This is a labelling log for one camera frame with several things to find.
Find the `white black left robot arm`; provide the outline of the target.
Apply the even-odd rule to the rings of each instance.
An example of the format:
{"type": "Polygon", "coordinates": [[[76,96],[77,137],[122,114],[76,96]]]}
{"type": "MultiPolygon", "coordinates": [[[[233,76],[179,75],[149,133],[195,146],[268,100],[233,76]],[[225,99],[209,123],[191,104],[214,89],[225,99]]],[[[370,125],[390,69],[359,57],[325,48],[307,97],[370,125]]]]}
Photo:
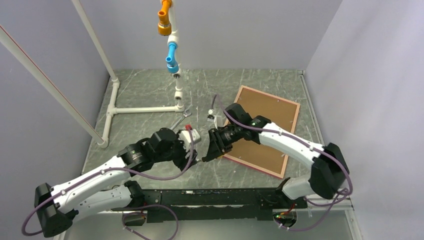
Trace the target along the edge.
{"type": "Polygon", "coordinates": [[[65,183],[40,184],[35,189],[34,208],[45,238],[54,237],[74,222],[107,209],[139,209],[144,203],[141,187],[129,179],[135,175],[167,181],[168,177],[146,175],[154,164],[173,162],[184,173],[195,163],[198,131],[174,132],[161,128],[151,137],[127,145],[97,168],[65,183]]]}

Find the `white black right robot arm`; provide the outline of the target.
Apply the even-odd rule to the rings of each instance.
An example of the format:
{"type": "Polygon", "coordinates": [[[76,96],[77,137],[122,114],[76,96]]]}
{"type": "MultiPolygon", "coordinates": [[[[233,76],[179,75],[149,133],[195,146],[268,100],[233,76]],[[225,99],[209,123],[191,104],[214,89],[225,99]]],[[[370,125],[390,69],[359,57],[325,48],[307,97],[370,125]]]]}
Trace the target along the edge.
{"type": "Polygon", "coordinates": [[[233,143],[244,139],[271,147],[286,154],[309,169],[309,174],[285,179],[275,194],[276,203],[289,207],[296,199],[318,195],[331,200],[336,194],[351,194],[352,181],[340,148],[322,145],[298,137],[261,115],[252,118],[238,103],[232,103],[224,114],[229,124],[208,131],[209,146],[202,161],[209,162],[229,153],[233,143]]]}

